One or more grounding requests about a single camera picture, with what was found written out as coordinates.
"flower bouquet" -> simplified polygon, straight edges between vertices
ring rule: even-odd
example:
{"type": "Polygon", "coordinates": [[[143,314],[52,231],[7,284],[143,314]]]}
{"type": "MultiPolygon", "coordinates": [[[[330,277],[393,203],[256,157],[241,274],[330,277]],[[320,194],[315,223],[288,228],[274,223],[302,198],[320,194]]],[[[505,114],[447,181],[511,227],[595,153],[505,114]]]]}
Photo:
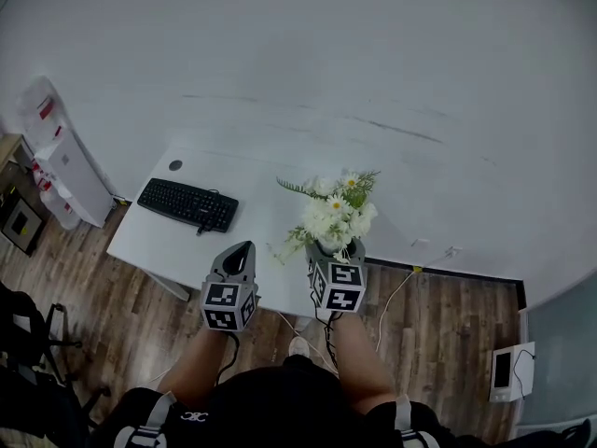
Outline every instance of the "flower bouquet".
{"type": "Polygon", "coordinates": [[[275,257],[284,263],[303,246],[318,243],[329,256],[349,263],[349,244],[353,238],[366,235],[371,220],[377,216],[377,209],[367,198],[378,174],[379,171],[348,173],[336,181],[315,177],[302,186],[277,178],[280,186],[305,194],[309,201],[302,224],[288,232],[282,253],[275,257]]]}

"white desk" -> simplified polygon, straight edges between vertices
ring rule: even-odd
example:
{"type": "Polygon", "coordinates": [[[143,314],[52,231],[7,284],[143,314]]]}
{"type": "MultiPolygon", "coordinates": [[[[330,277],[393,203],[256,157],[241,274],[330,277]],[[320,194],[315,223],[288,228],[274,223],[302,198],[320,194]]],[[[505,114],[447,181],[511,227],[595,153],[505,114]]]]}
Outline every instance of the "white desk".
{"type": "MultiPolygon", "coordinates": [[[[187,289],[179,284],[201,289],[218,254],[239,242],[253,241],[257,250],[259,307],[313,317],[304,250],[294,254],[284,266],[272,256],[272,250],[280,249],[287,232],[300,223],[307,202],[305,196],[281,188],[276,176],[301,183],[313,174],[282,164],[171,147],[147,181],[157,177],[217,189],[238,200],[228,232],[197,236],[197,228],[137,205],[140,191],[107,252],[143,269],[177,297],[188,300],[187,289]],[[183,165],[173,172],[168,166],[174,160],[183,165]]],[[[319,312],[329,316],[326,311],[319,312]]]]}

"white wall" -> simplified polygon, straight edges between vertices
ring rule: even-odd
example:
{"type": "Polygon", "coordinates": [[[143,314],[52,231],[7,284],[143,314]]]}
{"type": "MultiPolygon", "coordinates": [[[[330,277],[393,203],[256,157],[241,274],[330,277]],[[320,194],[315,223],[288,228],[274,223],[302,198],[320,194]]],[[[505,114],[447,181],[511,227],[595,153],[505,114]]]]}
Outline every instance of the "white wall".
{"type": "Polygon", "coordinates": [[[171,141],[380,169],[397,260],[459,245],[445,267],[535,304],[597,266],[567,260],[595,247],[596,25],[597,0],[10,0],[0,114],[49,76],[128,198],[171,141]]]}

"wooden floor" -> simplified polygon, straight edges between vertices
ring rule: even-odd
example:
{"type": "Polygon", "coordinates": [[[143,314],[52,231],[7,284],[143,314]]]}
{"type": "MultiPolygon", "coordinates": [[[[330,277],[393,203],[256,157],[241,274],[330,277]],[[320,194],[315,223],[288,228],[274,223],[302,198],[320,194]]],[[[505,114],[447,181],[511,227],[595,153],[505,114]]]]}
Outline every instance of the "wooden floor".
{"type": "MultiPolygon", "coordinates": [[[[79,376],[80,398],[100,385],[112,389],[113,397],[102,399],[92,412],[98,421],[126,390],[147,385],[167,370],[201,325],[197,296],[182,302],[105,253],[125,213],[119,207],[103,230],[82,223],[63,231],[52,219],[30,259],[0,241],[0,279],[7,287],[29,293],[42,314],[53,302],[66,306],[66,328],[58,314],[52,332],[62,337],[65,329],[84,343],[82,351],[58,349],[79,376]]],[[[364,318],[374,342],[381,310],[408,272],[379,266],[368,270],[364,318]]],[[[492,350],[518,340],[517,310],[512,285],[413,275],[392,299],[383,324],[380,353],[397,391],[430,405],[457,435],[474,434],[489,443],[505,440],[513,409],[490,404],[487,397],[492,350]]],[[[311,323],[304,335],[325,352],[318,324],[311,323]]],[[[280,363],[292,336],[276,313],[257,311],[227,375],[280,363]]],[[[19,446],[40,445],[20,435],[9,439],[19,446]]]]}

